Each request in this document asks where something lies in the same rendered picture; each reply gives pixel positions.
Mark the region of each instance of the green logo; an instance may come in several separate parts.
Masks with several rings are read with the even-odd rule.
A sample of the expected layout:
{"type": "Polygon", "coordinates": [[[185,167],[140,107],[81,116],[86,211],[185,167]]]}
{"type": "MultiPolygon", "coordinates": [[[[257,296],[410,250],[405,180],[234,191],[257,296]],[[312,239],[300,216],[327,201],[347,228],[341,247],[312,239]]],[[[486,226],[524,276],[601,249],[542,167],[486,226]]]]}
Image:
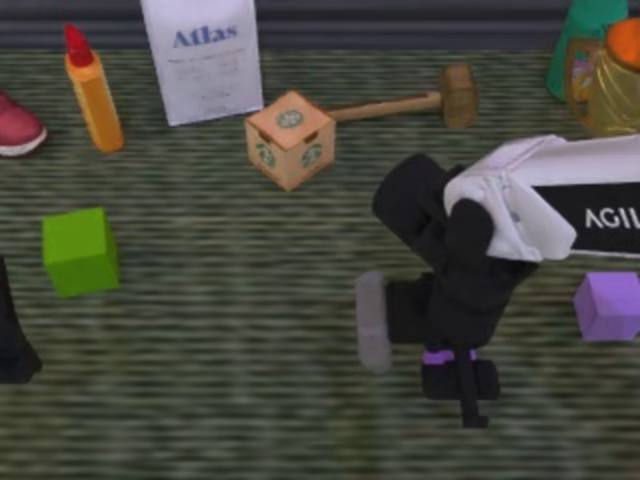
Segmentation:
{"type": "Polygon", "coordinates": [[[304,122],[304,116],[297,110],[287,110],[278,115],[276,121],[280,128],[293,128],[304,122]]]}
{"type": "Polygon", "coordinates": [[[304,155],[302,156],[300,162],[302,163],[302,166],[304,168],[309,168],[320,158],[320,155],[322,155],[322,145],[316,143],[314,145],[311,145],[307,149],[307,151],[304,152],[304,155]]]}
{"type": "Polygon", "coordinates": [[[269,168],[275,167],[276,157],[273,155],[273,153],[271,153],[271,150],[269,150],[269,147],[267,147],[264,143],[259,143],[257,145],[257,148],[258,148],[258,155],[260,156],[262,163],[264,163],[269,168]]]}

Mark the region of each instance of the white shoe sole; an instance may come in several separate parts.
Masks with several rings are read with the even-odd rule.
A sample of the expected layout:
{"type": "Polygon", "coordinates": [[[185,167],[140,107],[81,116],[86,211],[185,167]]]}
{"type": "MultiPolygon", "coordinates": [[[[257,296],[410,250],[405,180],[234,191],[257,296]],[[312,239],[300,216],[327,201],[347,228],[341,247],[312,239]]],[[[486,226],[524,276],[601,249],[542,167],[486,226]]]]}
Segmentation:
{"type": "Polygon", "coordinates": [[[356,279],[358,357],[363,367],[379,375],[392,366],[385,292],[381,272],[366,272],[356,279]]]}
{"type": "Polygon", "coordinates": [[[34,151],[40,146],[42,142],[47,139],[47,130],[43,129],[42,133],[35,140],[25,143],[24,145],[18,145],[16,147],[2,147],[0,146],[0,157],[21,157],[34,151]]]}

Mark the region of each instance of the red sneaker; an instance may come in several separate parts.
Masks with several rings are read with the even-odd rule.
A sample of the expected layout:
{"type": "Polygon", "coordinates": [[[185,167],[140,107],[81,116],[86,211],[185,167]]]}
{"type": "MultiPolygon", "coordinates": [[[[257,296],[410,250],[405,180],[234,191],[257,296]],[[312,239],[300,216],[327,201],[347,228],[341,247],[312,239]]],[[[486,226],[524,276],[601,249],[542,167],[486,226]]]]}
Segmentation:
{"type": "Polygon", "coordinates": [[[47,130],[40,120],[0,91],[0,156],[26,155],[46,138],[47,130]]]}

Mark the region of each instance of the mallet handle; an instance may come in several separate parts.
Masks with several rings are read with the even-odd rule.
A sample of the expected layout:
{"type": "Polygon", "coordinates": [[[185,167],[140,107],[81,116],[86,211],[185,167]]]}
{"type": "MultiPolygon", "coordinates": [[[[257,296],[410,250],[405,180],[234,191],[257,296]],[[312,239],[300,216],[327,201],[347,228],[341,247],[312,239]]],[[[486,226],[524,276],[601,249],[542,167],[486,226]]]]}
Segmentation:
{"type": "Polygon", "coordinates": [[[337,122],[347,120],[361,120],[363,118],[381,117],[395,113],[419,112],[422,110],[438,109],[442,106],[439,92],[431,92],[418,97],[408,97],[375,103],[365,103],[349,107],[333,108],[329,110],[337,122]]]}

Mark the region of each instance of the hammer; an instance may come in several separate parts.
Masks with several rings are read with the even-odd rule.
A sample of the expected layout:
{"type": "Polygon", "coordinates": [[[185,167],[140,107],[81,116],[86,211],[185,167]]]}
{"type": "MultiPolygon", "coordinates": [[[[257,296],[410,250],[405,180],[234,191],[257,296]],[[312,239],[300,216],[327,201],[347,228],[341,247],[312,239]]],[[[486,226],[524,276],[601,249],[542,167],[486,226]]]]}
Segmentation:
{"type": "Polygon", "coordinates": [[[471,67],[467,64],[446,66],[440,74],[440,91],[407,98],[337,107],[328,113],[338,122],[381,117],[394,113],[442,110],[444,123],[450,128],[473,124],[478,113],[478,94],[471,67]]]}

